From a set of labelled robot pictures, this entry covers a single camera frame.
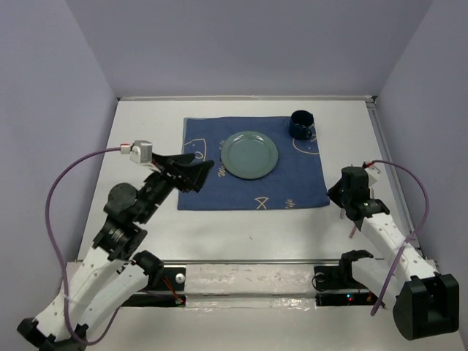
blue cloth napkin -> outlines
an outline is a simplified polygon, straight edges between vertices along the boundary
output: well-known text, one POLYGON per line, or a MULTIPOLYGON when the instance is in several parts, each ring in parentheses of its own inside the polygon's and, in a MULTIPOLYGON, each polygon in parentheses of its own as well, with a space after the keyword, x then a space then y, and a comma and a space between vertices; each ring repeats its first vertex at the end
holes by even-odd
POLYGON ((199 193, 179 193, 178 209, 193 211, 272 210, 314 208, 330 203, 323 180, 317 136, 294 140, 288 134, 290 117, 186 118, 184 153, 200 161, 215 161, 199 193), (278 148, 276 167, 263 178, 235 177, 221 163, 221 148, 229 136, 242 131, 268 136, 278 148))

mug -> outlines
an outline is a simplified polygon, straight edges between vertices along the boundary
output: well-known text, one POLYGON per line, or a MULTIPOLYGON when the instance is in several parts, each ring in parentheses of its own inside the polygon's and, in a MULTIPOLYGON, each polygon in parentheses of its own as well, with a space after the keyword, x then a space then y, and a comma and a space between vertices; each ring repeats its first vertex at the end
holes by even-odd
POLYGON ((312 124, 314 115, 305 110, 295 111, 291 115, 289 132, 291 137, 299 140, 306 140, 312 137, 312 124))

cable connector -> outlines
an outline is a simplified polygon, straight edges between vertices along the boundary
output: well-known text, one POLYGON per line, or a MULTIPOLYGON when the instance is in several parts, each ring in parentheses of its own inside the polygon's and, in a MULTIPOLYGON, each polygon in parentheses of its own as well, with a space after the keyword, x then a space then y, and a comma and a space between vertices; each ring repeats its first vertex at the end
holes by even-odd
POLYGON ((373 163, 367 165, 364 168, 367 172, 367 176, 369 177, 369 188, 376 184, 380 178, 380 170, 379 168, 375 167, 373 163))
POLYGON ((130 152, 130 161, 137 165, 151 164, 153 160, 153 144, 146 140, 136 140, 130 152))
POLYGON ((120 144, 120 153, 122 155, 128 155, 132 151, 132 145, 128 143, 120 144))

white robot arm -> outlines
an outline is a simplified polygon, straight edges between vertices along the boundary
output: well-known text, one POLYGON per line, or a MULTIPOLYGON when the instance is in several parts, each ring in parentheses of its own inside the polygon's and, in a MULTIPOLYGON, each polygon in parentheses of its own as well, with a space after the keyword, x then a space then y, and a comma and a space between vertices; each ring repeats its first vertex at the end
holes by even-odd
POLYGON ((130 154, 133 162, 153 173, 141 189, 122 183, 110 190, 104 207, 105 223, 68 282, 68 291, 62 287, 44 311, 21 321, 18 332, 39 351, 84 350, 94 344, 86 341, 86 332, 133 293, 161 278, 163 263, 149 252, 140 252, 103 289, 145 238, 146 230, 136 223, 145 224, 174 188, 199 192, 214 165, 213 161, 191 164, 194 154, 153 154, 152 144, 144 140, 123 144, 120 152, 130 154))
POLYGON ((375 294, 381 292, 388 279, 382 300, 393 307, 395 324, 406 339, 457 331, 458 282, 451 274, 442 275, 426 262, 407 243, 385 204, 371 199, 369 188, 379 174, 373 165, 345 167, 341 179, 327 195, 374 244, 386 265, 394 268, 393 276, 388 275, 388 267, 383 268, 368 252, 350 252, 341 257, 339 279, 359 282, 375 294))

ceramic plate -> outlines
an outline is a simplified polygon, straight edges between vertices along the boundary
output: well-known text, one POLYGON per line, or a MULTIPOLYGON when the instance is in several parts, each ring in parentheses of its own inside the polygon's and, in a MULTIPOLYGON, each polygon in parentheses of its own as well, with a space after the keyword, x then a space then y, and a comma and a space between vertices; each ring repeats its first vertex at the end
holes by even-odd
POLYGON ((234 176, 257 179, 269 174, 278 162, 274 142, 259 132, 245 131, 228 137, 221 149, 221 161, 234 176))

